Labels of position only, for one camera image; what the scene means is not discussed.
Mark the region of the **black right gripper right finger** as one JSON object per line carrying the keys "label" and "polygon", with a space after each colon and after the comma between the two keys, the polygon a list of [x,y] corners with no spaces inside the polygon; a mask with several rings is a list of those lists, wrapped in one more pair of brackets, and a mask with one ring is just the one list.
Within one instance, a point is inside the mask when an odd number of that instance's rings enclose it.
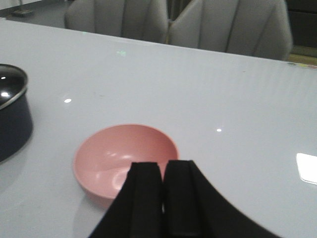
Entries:
{"label": "black right gripper right finger", "polygon": [[163,180],[168,238],[275,238],[227,201],[193,161],[171,160]]}

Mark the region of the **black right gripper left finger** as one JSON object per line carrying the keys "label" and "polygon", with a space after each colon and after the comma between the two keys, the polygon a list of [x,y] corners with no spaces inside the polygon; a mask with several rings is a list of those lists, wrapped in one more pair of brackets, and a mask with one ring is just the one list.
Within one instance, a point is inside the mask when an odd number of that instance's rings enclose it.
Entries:
{"label": "black right gripper left finger", "polygon": [[162,180],[157,163],[132,163],[119,194],[92,238],[162,237]]}

